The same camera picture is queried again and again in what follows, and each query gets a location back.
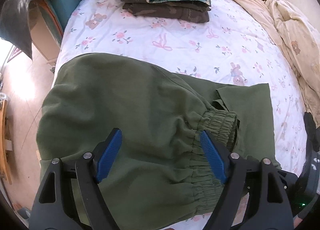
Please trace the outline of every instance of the blue gripper pad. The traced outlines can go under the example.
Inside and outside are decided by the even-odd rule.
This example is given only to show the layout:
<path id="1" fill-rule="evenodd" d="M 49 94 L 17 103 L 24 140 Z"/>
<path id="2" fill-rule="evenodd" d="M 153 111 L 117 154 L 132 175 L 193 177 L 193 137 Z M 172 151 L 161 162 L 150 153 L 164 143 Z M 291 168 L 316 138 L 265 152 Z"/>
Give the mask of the blue gripper pad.
<path id="1" fill-rule="evenodd" d="M 225 174 L 225 164 L 205 131 L 200 134 L 200 144 L 215 177 L 225 184 L 228 179 Z"/>
<path id="2" fill-rule="evenodd" d="M 122 144 L 122 132 L 117 130 L 111 139 L 108 147 L 103 152 L 100 160 L 97 164 L 97 174 L 96 181 L 100 183 L 104 178 L 106 178 L 110 172 L 111 166 L 116 159 L 119 152 L 120 146 Z"/>

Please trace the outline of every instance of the pink bow print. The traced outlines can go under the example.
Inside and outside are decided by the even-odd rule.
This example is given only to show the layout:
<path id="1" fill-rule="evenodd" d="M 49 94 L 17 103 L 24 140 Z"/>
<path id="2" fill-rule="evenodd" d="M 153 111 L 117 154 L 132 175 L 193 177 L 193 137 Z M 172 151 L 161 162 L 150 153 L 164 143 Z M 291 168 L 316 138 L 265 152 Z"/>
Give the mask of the pink bow print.
<path id="1" fill-rule="evenodd" d="M 160 37 L 160 41 L 159 42 L 156 42 L 156 41 L 153 41 L 152 44 L 153 46 L 156 46 L 156 47 L 160 47 L 160 48 L 163 48 L 165 49 L 166 51 L 172 51 L 172 48 L 171 47 L 167 47 L 166 44 L 167 44 L 167 39 L 166 39 L 166 36 L 167 34 L 163 34 L 163 39 L 161 37 L 161 35 L 159 36 Z"/>
<path id="2" fill-rule="evenodd" d="M 219 38 L 218 35 L 213 34 L 213 30 L 212 29 L 208 28 L 208 32 L 209 32 L 209 35 L 207 35 L 207 38 L 209 38 L 209 39 L 212 39 L 212 38 L 217 39 L 217 38 Z"/>

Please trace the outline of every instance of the white floral bedsheet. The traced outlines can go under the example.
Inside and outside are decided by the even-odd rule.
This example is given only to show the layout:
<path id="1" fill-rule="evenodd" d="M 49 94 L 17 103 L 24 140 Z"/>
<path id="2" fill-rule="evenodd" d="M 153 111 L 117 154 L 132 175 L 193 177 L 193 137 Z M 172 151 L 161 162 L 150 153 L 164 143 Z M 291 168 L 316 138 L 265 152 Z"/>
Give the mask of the white floral bedsheet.
<path id="1" fill-rule="evenodd" d="M 300 175 L 307 134 L 301 91 L 295 75 L 266 31 L 233 0 L 212 0 L 210 22 L 134 17 L 120 0 L 83 0 L 68 21 L 57 60 L 104 52 L 147 61 L 176 72 L 218 83 L 250 86 L 269 83 L 276 159 Z M 241 220 L 245 200 L 237 218 Z M 174 225 L 200 230 L 210 214 Z"/>

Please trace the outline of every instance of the tile floor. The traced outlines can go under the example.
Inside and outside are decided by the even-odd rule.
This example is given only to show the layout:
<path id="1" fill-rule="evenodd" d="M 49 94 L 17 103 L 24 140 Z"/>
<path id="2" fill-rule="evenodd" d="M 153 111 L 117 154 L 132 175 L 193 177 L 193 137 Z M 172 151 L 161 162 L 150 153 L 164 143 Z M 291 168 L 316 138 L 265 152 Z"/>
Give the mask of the tile floor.
<path id="1" fill-rule="evenodd" d="M 9 96 L 7 117 L 13 143 L 8 154 L 12 185 L 3 182 L 11 202 L 29 209 L 40 183 L 36 132 L 41 105 L 53 81 L 51 66 L 35 47 L 32 50 L 33 61 L 21 53 L 7 63 L 2 89 Z"/>

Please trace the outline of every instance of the silver screw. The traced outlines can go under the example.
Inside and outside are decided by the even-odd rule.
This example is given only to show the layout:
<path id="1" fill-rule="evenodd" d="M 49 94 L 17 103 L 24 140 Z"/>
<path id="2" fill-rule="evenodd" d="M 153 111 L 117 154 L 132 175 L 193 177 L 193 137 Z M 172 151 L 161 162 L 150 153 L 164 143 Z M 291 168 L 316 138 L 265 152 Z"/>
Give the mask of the silver screw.
<path id="1" fill-rule="evenodd" d="M 269 165 L 269 164 L 271 164 L 271 160 L 269 160 L 268 158 L 264 158 L 263 163 L 266 165 Z"/>
<path id="2" fill-rule="evenodd" d="M 85 159 L 90 159 L 92 157 L 92 153 L 87 152 L 87 153 L 83 154 L 83 157 Z"/>
<path id="3" fill-rule="evenodd" d="M 54 158 L 52 161 L 51 161 L 52 164 L 57 164 L 59 163 L 59 158 Z"/>
<path id="4" fill-rule="evenodd" d="M 231 153 L 230 156 L 231 156 L 231 158 L 233 158 L 235 160 L 239 159 L 239 154 L 238 153 Z"/>

